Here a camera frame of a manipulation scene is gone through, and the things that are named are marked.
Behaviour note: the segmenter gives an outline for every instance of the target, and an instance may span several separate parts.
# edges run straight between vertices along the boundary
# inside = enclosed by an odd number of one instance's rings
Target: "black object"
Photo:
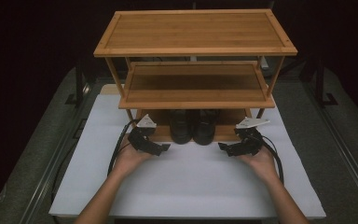
[[[325,108],[326,105],[338,105],[338,102],[332,93],[327,92],[325,96],[328,98],[328,100],[324,99],[324,63],[321,56],[309,54],[300,59],[297,59],[282,68],[279,76],[284,76],[285,73],[303,63],[305,64],[299,74],[299,78],[303,82],[311,82],[314,75],[316,74],[315,98],[319,103],[319,106],[321,108]]]
[[[231,157],[248,154],[252,154],[252,156],[254,156],[258,153],[262,146],[266,147],[277,162],[279,178],[282,183],[284,183],[281,159],[279,158],[276,150],[264,141],[263,138],[265,137],[257,130],[257,128],[234,129],[234,132],[241,139],[241,141],[233,145],[218,143],[220,149],[224,150],[228,156]]]
[[[124,135],[126,134],[127,130],[129,129],[130,125],[134,122],[139,122],[139,119],[133,119],[130,121],[126,126],[124,126],[123,131],[121,132],[120,137],[117,140],[117,144],[115,147],[115,151],[113,151],[112,159],[110,160],[109,167],[108,167],[108,174],[112,171],[113,165],[115,164],[116,157],[120,150],[121,142],[123,141]],[[155,128],[139,128],[135,127],[130,132],[128,137],[132,146],[137,150],[142,150],[144,152],[150,153],[152,155],[159,156],[161,151],[166,151],[170,147],[169,144],[163,144],[162,146],[149,141],[148,136],[155,132]]]
[[[147,152],[155,156],[159,156],[162,151],[168,150],[170,145],[158,145],[154,142],[149,141],[147,136],[153,134],[155,130],[155,128],[135,127],[134,129],[132,129],[129,135],[129,141],[135,149],[142,150],[143,152]]]
[[[218,109],[201,109],[195,114],[193,139],[202,146],[212,143],[216,122],[219,117]]]
[[[193,136],[191,112],[185,109],[170,110],[170,132],[173,142],[182,145],[191,140]]]

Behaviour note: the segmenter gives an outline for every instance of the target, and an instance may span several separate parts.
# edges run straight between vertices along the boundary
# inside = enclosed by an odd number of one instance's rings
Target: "wooden shelf frame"
[[[94,51],[95,57],[105,58],[121,95],[119,108],[126,109],[129,119],[133,119],[131,109],[138,109],[137,117],[146,111],[154,115],[153,119],[167,109],[224,109],[227,116],[237,120],[218,124],[217,141],[235,140],[234,124],[251,117],[250,108],[260,108],[256,117],[261,118],[265,108],[275,106],[272,92],[284,57],[296,54],[270,9],[117,11]],[[181,56],[256,56],[259,60],[130,60]],[[264,56],[280,57],[268,84],[260,71]],[[129,67],[124,88],[113,57],[124,57]],[[169,126],[166,120],[162,123],[155,137],[167,141]]]

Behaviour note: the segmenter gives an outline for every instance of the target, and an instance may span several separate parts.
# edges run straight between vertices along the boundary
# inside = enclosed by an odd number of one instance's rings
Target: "lower shelf board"
[[[146,114],[157,124],[155,133],[149,136],[150,140],[153,142],[172,142],[169,110],[138,110],[136,118],[142,118]],[[245,117],[250,118],[251,116],[250,109],[222,109],[216,123],[213,140],[239,141],[240,138],[234,133],[235,125]]]
[[[132,63],[121,109],[272,108],[257,62]]]

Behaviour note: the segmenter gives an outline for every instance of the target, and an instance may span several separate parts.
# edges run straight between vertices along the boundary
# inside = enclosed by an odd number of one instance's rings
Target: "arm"
[[[110,208],[122,181],[143,161],[152,156],[149,153],[137,151],[128,143],[127,138],[124,138],[121,143],[122,150],[118,153],[112,172],[77,217],[75,224],[106,223]]]
[[[273,157],[268,149],[262,147],[254,156],[242,155],[238,158],[251,166],[264,182],[282,224],[309,223],[279,179]]]

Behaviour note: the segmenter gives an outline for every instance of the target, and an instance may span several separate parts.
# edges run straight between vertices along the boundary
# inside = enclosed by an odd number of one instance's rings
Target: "metal rail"
[[[304,88],[308,90],[308,94],[312,94],[313,90],[309,83],[304,83]],[[313,103],[315,103],[316,107],[319,108],[318,112],[323,119],[326,127],[328,128],[329,132],[332,134],[334,140],[336,141],[337,148],[339,151],[340,156],[342,157],[345,165],[347,166],[354,182],[358,187],[358,163],[356,162],[355,158],[351,154],[351,150],[345,144],[344,139],[342,138],[341,134],[339,133],[338,129],[336,128],[333,120],[330,117],[328,111],[325,108],[321,108],[320,104],[316,101],[314,97],[310,97],[313,99]]]
[[[91,91],[90,84],[86,84],[85,88],[83,89],[83,93],[85,94],[84,100],[87,101],[89,98],[88,93]],[[22,214],[20,224],[28,224],[34,223],[34,215],[39,210],[42,202],[45,199],[46,194],[53,182],[53,178],[58,171],[60,166],[60,158],[62,155],[65,154],[65,146],[67,145],[68,141],[72,139],[72,135],[75,132],[77,126],[75,125],[81,119],[81,112],[84,108],[85,104],[81,104],[80,107],[74,112],[73,116],[67,121],[66,123],[66,131],[62,135],[57,147],[55,148],[53,155],[51,156],[50,161],[43,173],[42,177],[37,184],[37,187],[34,191],[34,194],[29,201],[27,207]]]

